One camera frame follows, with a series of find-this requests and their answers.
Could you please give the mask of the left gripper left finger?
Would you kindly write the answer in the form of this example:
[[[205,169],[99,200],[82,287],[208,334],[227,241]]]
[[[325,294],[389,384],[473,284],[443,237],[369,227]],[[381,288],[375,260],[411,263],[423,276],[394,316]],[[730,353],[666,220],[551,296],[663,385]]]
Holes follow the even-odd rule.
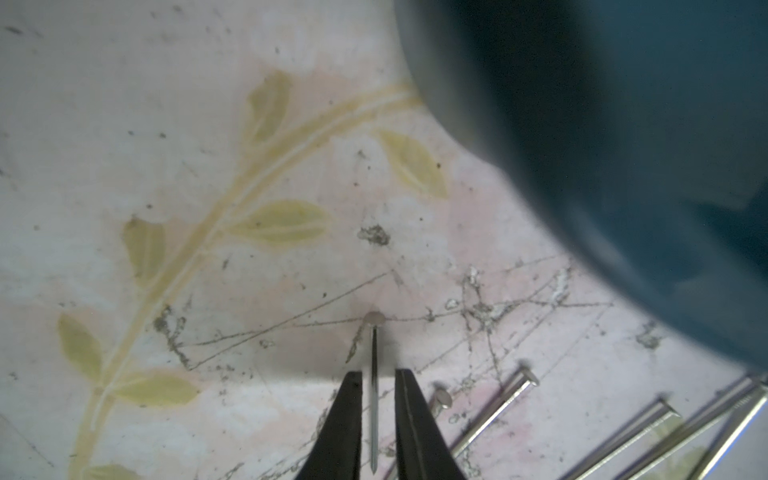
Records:
[[[361,465],[363,374],[348,372],[296,480],[358,480]]]

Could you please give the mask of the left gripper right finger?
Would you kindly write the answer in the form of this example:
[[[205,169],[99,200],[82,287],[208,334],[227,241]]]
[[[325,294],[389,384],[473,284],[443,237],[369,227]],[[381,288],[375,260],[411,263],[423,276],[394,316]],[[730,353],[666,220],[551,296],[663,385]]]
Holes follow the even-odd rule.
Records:
[[[409,369],[395,371],[395,425],[399,479],[465,479]]]

